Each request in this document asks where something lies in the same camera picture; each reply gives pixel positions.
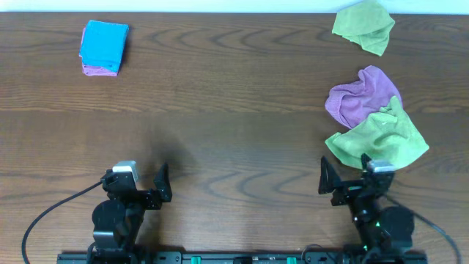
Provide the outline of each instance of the wooden table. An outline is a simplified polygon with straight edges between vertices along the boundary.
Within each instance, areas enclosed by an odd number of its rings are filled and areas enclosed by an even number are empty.
[[[391,194],[441,227],[469,259],[469,17],[393,15],[383,57],[330,33],[334,15],[2,13],[0,263],[42,211],[138,162],[139,188],[168,161],[173,202],[148,211],[139,243],[188,251],[296,251],[358,240],[347,207],[319,196],[324,140],[345,132],[330,88],[380,67],[430,150],[400,169]],[[87,77],[78,57],[90,19],[130,25],[119,76]],[[339,167],[342,175],[357,171]],[[92,242],[96,188],[47,215],[32,263]],[[417,249],[452,263],[416,221]]]

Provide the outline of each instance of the green towel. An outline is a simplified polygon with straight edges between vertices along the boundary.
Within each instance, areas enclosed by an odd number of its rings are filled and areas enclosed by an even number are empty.
[[[386,9],[376,0],[365,0],[339,11],[332,33],[381,56],[388,46],[389,32],[394,23]]]
[[[343,164],[357,169],[361,169],[363,153],[401,169],[429,149],[396,96],[352,130],[343,135],[338,132],[325,143]]]

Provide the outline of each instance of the crumpled purple towel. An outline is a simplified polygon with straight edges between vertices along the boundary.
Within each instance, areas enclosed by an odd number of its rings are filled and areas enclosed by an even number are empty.
[[[358,77],[360,81],[332,88],[325,102],[326,110],[342,125],[354,128],[369,114],[387,106],[393,96],[402,105],[399,91],[380,68],[370,65],[360,70]]]
[[[83,33],[81,34],[81,43],[83,43],[85,31],[86,31],[86,27],[83,29]],[[81,71],[86,76],[113,76],[113,77],[117,76],[117,73],[113,72],[112,70],[108,70],[104,67],[86,65],[84,63],[81,63]]]

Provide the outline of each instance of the blue towel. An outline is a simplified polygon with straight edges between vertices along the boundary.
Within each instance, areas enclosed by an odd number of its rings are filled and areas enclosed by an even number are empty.
[[[124,24],[89,21],[80,49],[82,62],[118,72],[128,30]]]

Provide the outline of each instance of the folded towel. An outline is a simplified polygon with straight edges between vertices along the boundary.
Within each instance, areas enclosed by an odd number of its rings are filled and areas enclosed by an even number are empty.
[[[388,46],[389,32],[394,23],[386,9],[376,0],[365,0],[339,11],[332,33],[381,56]]]
[[[80,49],[82,62],[118,72],[128,29],[124,24],[89,21]]]
[[[363,153],[401,169],[429,149],[396,96],[360,125],[345,134],[336,133],[325,143],[343,164],[357,169],[361,169]]]
[[[393,96],[402,103],[399,91],[378,67],[368,66],[358,72],[358,77],[360,81],[332,88],[325,102],[330,115],[348,128],[354,128],[369,114],[387,106]]]
[[[81,43],[83,43],[83,38],[85,37],[86,28],[83,29],[83,33],[81,34]],[[117,76],[117,73],[110,71],[104,67],[96,67],[85,65],[83,62],[81,63],[81,71],[87,76]]]

